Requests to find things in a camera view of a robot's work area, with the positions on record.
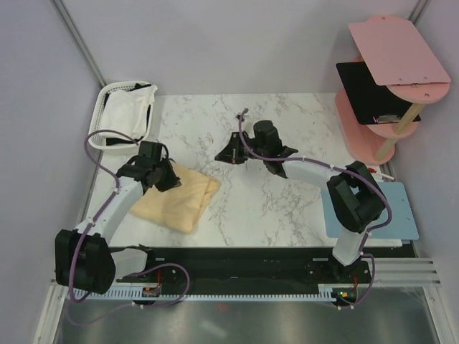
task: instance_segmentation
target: white cable tray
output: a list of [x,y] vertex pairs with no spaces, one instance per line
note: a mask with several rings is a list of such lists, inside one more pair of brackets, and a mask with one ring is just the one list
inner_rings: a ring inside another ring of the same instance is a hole
[[[154,300],[174,300],[178,295],[161,295],[160,297],[144,296],[140,286],[112,286],[105,294],[91,294],[88,300],[135,300],[135,301],[154,301]],[[319,287],[318,294],[296,294],[296,295],[187,295],[183,300],[186,301],[314,301],[331,302],[336,301],[331,296],[330,287]],[[76,298],[82,297],[86,291],[75,289]]]

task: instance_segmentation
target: metal floor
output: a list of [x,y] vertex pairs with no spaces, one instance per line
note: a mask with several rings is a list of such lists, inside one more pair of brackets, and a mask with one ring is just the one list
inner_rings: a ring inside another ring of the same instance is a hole
[[[70,305],[89,321],[125,302]],[[169,308],[128,308],[79,328],[61,319],[55,344],[435,344],[439,343],[422,289],[374,288],[354,310],[313,302],[183,302]]]

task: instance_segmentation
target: white basket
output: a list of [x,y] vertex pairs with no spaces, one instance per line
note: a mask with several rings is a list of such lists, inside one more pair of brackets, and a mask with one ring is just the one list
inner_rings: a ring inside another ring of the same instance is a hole
[[[105,95],[110,94],[114,91],[118,90],[125,90],[129,91],[132,90],[136,84],[140,85],[147,85],[150,84],[150,82],[146,81],[122,81],[122,82],[114,82],[113,84],[109,84],[105,86],[103,89],[100,90],[98,99],[95,102],[95,107],[94,107],[94,112],[93,112],[93,118],[91,119],[91,124],[89,127],[89,134],[95,132],[96,130],[101,129],[100,128],[100,119],[103,114],[103,109],[104,109],[104,99]],[[146,133],[142,140],[139,140],[139,142],[147,139],[148,135],[150,134],[150,129],[151,129],[151,123],[152,123],[152,118],[153,118],[153,104],[154,104],[154,98],[151,101],[149,105],[151,105],[151,110],[150,110],[150,118],[148,119],[147,127],[146,127]],[[107,153],[116,153],[116,154],[129,154],[129,153],[136,153],[138,151],[138,145],[135,143],[132,144],[126,144],[126,145],[105,145],[105,138],[100,136],[100,135],[94,135],[89,139],[89,144],[96,148],[100,149],[102,151],[105,151]]]

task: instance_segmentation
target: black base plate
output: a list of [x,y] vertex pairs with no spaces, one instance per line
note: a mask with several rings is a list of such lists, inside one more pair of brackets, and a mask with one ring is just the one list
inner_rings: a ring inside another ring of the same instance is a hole
[[[316,294],[318,284],[369,283],[369,266],[358,261],[343,267],[331,249],[310,248],[151,248],[147,267],[166,262],[184,266],[191,276],[190,295]],[[184,274],[161,270],[162,293],[179,295]],[[119,282],[157,282],[156,273],[125,277]]]

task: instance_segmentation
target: yellow towel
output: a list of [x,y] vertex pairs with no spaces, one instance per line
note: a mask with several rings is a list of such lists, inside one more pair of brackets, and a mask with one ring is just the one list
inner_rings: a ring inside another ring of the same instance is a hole
[[181,186],[165,192],[149,189],[130,212],[170,229],[190,233],[218,191],[220,182],[212,177],[171,162]]

